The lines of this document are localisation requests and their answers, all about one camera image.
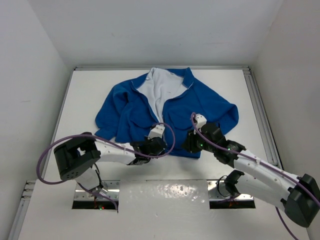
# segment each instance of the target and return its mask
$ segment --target white work surface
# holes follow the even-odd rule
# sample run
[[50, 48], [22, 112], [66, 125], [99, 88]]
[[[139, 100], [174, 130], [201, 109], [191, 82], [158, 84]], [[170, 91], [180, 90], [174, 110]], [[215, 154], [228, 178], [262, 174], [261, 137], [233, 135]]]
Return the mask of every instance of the white work surface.
[[[95, 117], [111, 88], [148, 70], [74, 71], [55, 139], [97, 130]], [[194, 76], [237, 105], [239, 123], [227, 135], [262, 159], [266, 154], [242, 70], [194, 69]], [[99, 163], [101, 178], [120, 180], [119, 213], [72, 209], [75, 181], [49, 186], [37, 181], [19, 240], [291, 240], [273, 206], [209, 209], [207, 179], [232, 168], [202, 152], [199, 160], [166, 156], [142, 166]], [[58, 181], [51, 153], [45, 178]], [[300, 240], [305, 228], [285, 221]]]

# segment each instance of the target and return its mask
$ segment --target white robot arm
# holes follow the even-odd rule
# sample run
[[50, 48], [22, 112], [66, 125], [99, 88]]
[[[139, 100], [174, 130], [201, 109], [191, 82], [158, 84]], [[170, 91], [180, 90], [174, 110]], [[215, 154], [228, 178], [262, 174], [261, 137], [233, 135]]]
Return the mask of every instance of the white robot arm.
[[[207, 123], [204, 116], [192, 119], [195, 129], [188, 131], [182, 147], [191, 153], [211, 152], [223, 164], [234, 168], [224, 180], [223, 188], [232, 196], [250, 194], [285, 212], [296, 224], [309, 227], [319, 211], [320, 190], [315, 179], [285, 172], [261, 160], [243, 145], [226, 140], [215, 123]], [[300, 186], [315, 197], [313, 199]]]
[[[226, 140], [221, 129], [215, 123], [207, 123], [205, 117], [200, 114], [197, 114], [193, 121], [195, 129], [188, 131], [182, 147], [190, 153], [202, 150], [211, 152], [221, 163], [234, 168], [220, 186], [224, 188], [224, 192], [229, 192], [232, 196], [252, 195], [276, 206], [302, 227], [311, 224], [319, 211], [319, 206], [299, 185], [307, 188], [319, 200], [320, 190], [313, 177], [307, 174], [300, 177], [281, 171], [261, 160], [243, 145]], [[92, 169], [93, 164], [95, 162], [117, 162], [125, 165], [148, 163], [150, 157], [140, 156], [133, 151], [148, 156], [163, 154], [166, 148], [166, 143], [162, 140], [164, 130], [164, 126], [157, 125], [150, 131], [145, 141], [123, 144], [127, 150], [106, 142], [95, 141], [92, 137], [73, 138], [54, 149], [60, 178], [63, 181], [76, 180], [87, 190], [103, 194], [104, 186], [99, 173]], [[285, 178], [281, 173], [298, 184]]]

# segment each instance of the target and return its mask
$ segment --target blue jacket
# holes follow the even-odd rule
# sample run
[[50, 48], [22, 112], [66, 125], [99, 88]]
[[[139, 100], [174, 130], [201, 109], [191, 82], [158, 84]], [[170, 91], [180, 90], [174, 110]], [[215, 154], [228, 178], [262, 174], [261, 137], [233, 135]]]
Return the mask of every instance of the blue jacket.
[[[158, 122], [169, 124], [176, 143], [171, 155], [199, 158], [200, 152], [189, 153], [181, 148], [192, 129], [192, 112], [203, 115], [208, 122], [219, 122], [223, 134], [239, 120], [237, 106], [196, 79], [190, 68], [152, 68], [149, 73], [115, 85], [95, 118], [97, 136], [119, 143], [143, 141], [151, 126]], [[164, 132], [168, 149], [173, 137]]]

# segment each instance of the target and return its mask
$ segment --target purple cable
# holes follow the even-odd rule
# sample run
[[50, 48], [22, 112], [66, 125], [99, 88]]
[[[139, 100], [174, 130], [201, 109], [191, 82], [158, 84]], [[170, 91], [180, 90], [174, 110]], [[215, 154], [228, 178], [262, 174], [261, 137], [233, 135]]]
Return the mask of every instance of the purple cable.
[[[209, 139], [207, 139], [205, 136], [203, 136], [203, 134], [202, 134], [202, 133], [199, 131], [199, 129], [197, 128], [196, 123], [195, 123], [195, 121], [194, 121], [194, 117], [195, 117], [195, 116], [196, 116], [196, 113], [195, 113], [195, 112], [191, 113], [191, 122], [192, 122], [192, 125], [193, 125], [193, 127], [194, 127], [194, 130], [195, 130], [196, 133], [199, 134], [199, 136], [200, 136], [201, 138], [203, 138], [203, 140], [205, 140], [208, 144], [214, 146], [214, 147], [217, 148], [217, 149], [220, 149], [220, 150], [223, 150], [223, 151], [226, 151], [226, 152], [230, 152], [230, 153], [233, 153], [233, 154], [237, 154], [237, 155], [243, 156], [243, 157], [245, 157], [245, 158], [247, 158], [247, 159], [250, 159], [250, 160], [252, 160], [252, 161], [254, 161], [254, 162], [257, 162], [257, 160], [256, 160], [255, 158], [251, 157], [251, 156], [248, 156], [248, 155], [246, 155], [246, 154], [244, 154], [244, 153], [237, 152], [237, 151], [234, 151], [234, 150], [228, 150], [227, 148], [222, 147], [222, 146], [219, 146], [219, 145], [215, 144], [214, 142], [210, 141]], [[305, 186], [303, 186], [300, 182], [298, 182], [297, 180], [293, 179], [291, 176], [285, 174], [285, 173], [282, 172], [281, 170], [274, 169], [273, 167], [269, 166], [268, 164], [264, 163], [263, 161], [260, 161], [260, 164], [261, 164], [262, 166], [264, 166], [265, 168], [267, 168], [267, 169], [269, 169], [269, 170], [271, 170], [271, 171], [273, 171], [273, 172], [275, 172], [275, 173], [278, 173], [278, 174], [282, 175], [283, 177], [289, 179], [289, 180], [292, 181], [293, 183], [295, 183], [295, 184], [296, 184], [297, 186], [299, 186], [302, 190], [304, 190], [304, 191], [312, 198], [312, 200], [319, 206], [319, 208], [320, 208], [320, 201], [319, 201]], [[281, 215], [279, 215], [279, 217], [280, 217], [280, 219], [281, 219], [284, 227], [288, 230], [289, 228], [288, 228], [288, 226], [286, 225], [286, 223], [283, 221]], [[291, 236], [292, 236], [294, 239], [297, 239], [297, 238], [293, 235], [293, 233], [292, 233], [291, 231], [288, 230], [288, 232], [291, 234]]]
[[287, 224], [285, 223], [285, 220], [282, 218], [280, 211], [277, 207], [275, 207], [276, 213], [278, 214], [283, 226], [285, 227], [285, 229], [288, 231], [288, 233], [291, 235], [291, 237], [293, 237], [295, 240], [299, 240], [294, 234], [293, 232], [289, 229], [289, 227], [287, 226]]
[[[92, 138], [92, 139], [97, 139], [97, 140], [100, 140], [100, 141], [103, 141], [103, 142], [106, 142], [112, 146], [115, 146], [116, 148], [118, 149], [122, 149], [122, 150], [126, 150], [130, 153], [133, 153], [133, 154], [137, 154], [139, 156], [142, 156], [142, 157], [145, 157], [145, 158], [161, 158], [161, 157], [164, 157], [164, 156], [167, 156], [169, 155], [172, 150], [174, 149], [175, 147], [175, 144], [176, 144], [176, 136], [175, 136], [175, 133], [174, 133], [174, 130], [171, 128], [171, 126], [165, 122], [159, 122], [159, 123], [156, 123], [154, 124], [153, 126], [157, 125], [157, 124], [163, 124], [165, 125], [166, 127], [169, 128], [169, 130], [171, 131], [172, 133], [172, 138], [173, 138], [173, 143], [172, 143], [172, 146], [171, 148], [169, 149], [169, 151], [167, 151], [166, 153], [162, 154], [162, 155], [158, 155], [158, 156], [154, 156], [154, 155], [146, 155], [146, 154], [143, 154], [143, 153], [140, 153], [138, 151], [134, 151], [134, 150], [131, 150], [131, 149], [127, 149], [123, 146], [120, 146], [114, 142], [111, 142], [107, 139], [104, 139], [103, 137], [100, 137], [100, 136], [95, 136], [95, 135], [90, 135], [90, 134], [76, 134], [76, 135], [70, 135], [70, 136], [65, 136], [55, 142], [53, 142], [52, 144], [50, 144], [43, 152], [42, 154], [40, 155], [39, 159], [38, 159], [38, 162], [36, 164], [36, 175], [38, 177], [38, 179], [44, 183], [44, 184], [48, 184], [48, 185], [57, 185], [57, 184], [62, 184], [64, 183], [65, 181], [64, 180], [61, 180], [61, 181], [46, 181], [42, 176], [41, 176], [41, 170], [40, 170], [40, 166], [41, 166], [41, 163], [42, 161], [44, 160], [45, 156], [48, 154], [48, 152], [57, 144], [65, 141], [65, 140], [68, 140], [68, 139], [73, 139], [73, 138], [83, 138], [83, 137], [86, 137], [86, 138]], [[118, 206], [116, 204], [115, 201], [113, 201], [111, 198], [107, 197], [107, 196], [104, 196], [100, 193], [94, 193], [94, 192], [91, 192], [89, 191], [88, 189], [84, 188], [81, 184], [79, 184], [79, 186], [85, 190], [87, 193], [89, 194], [92, 194], [93, 196], [95, 197], [102, 197], [102, 198], [105, 198], [107, 200], [109, 200], [110, 202], [113, 203], [113, 205], [115, 206], [115, 209], [118, 210]]]

